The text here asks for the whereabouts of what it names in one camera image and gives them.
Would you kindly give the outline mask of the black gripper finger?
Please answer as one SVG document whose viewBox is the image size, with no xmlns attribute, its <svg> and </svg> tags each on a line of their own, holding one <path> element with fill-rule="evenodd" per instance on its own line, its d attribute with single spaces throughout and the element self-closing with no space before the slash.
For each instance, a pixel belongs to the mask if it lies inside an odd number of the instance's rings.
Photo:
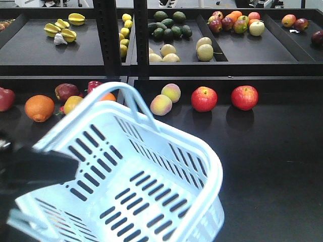
<svg viewBox="0 0 323 242">
<path fill-rule="evenodd" d="M 1 151 L 1 191 L 30 192 L 75 178 L 79 161 L 69 155 L 21 147 Z"/>
</svg>

